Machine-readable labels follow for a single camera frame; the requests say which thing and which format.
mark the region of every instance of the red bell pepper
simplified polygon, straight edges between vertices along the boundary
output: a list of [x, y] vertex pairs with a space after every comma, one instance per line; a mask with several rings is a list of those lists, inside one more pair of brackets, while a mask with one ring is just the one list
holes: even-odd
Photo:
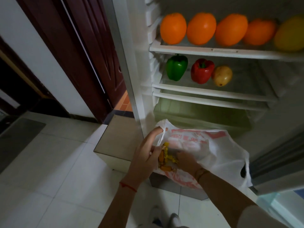
[[214, 63], [204, 58], [198, 59], [191, 68], [191, 79], [198, 84], [206, 83], [214, 70]]

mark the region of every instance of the crisper drawer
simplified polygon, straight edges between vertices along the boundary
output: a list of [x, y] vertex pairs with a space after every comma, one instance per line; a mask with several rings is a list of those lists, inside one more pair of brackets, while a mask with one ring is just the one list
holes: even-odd
[[168, 119], [180, 128], [227, 130], [232, 137], [251, 129], [245, 110], [166, 98], [159, 99], [154, 108], [154, 116], [157, 122]]

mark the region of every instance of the bell pepper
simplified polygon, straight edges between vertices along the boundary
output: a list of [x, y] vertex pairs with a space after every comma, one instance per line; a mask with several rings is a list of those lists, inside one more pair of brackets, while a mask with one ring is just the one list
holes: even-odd
[[183, 55], [175, 55], [168, 59], [166, 71], [170, 80], [178, 81], [184, 75], [188, 67], [188, 58]]
[[206, 83], [214, 70], [214, 63], [204, 58], [198, 59], [191, 68], [191, 79], [198, 84]]

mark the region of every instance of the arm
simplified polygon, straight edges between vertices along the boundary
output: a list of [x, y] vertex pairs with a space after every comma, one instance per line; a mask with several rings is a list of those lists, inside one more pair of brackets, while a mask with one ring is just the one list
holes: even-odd
[[[137, 191], [139, 185], [150, 176], [157, 164], [158, 156], [162, 151], [161, 147], [154, 147], [152, 143], [155, 137], [162, 132], [162, 128], [155, 128], [145, 137], [139, 147], [137, 147], [129, 170], [121, 180], [122, 183], [127, 184]], [[136, 192], [131, 188], [119, 185], [118, 191], [105, 213], [99, 228], [126, 227], [135, 194]]]
[[237, 188], [230, 185], [218, 176], [202, 169], [189, 153], [178, 153], [179, 167], [191, 174], [204, 189], [212, 203], [223, 214], [226, 221], [232, 228], [236, 228], [238, 220], [244, 209], [251, 205], [256, 205]]

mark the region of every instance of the shoe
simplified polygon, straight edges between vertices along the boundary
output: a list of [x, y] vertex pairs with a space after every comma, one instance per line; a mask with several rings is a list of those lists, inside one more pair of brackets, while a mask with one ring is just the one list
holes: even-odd
[[149, 222], [149, 224], [154, 223], [154, 224], [156, 224], [160, 227], [163, 227], [163, 225], [162, 225], [162, 213], [161, 213], [160, 208], [157, 205], [152, 207], [152, 209], [150, 210], [148, 222]]
[[180, 220], [179, 216], [177, 214], [173, 213], [170, 216], [168, 227], [174, 228], [174, 227], [180, 227], [180, 226], [182, 226], [182, 224], [181, 224], [181, 220]]

